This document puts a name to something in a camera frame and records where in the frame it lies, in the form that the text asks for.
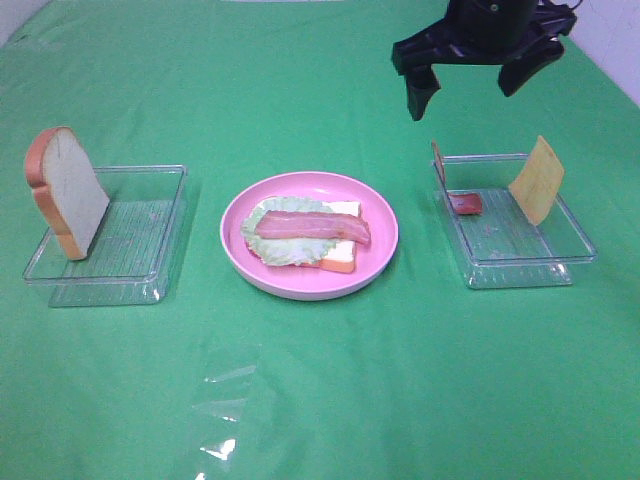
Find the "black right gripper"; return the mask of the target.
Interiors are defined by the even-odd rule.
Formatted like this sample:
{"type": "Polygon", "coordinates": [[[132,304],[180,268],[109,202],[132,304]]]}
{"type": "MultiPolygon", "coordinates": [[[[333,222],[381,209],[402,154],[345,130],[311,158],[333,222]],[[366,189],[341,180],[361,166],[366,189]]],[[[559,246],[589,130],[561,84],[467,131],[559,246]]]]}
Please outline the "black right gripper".
{"type": "Polygon", "coordinates": [[[562,57],[558,37],[576,22],[573,7],[551,1],[451,1],[441,20],[393,46],[411,118],[421,120],[441,88],[432,64],[500,65],[498,85],[510,97],[562,57]]]}

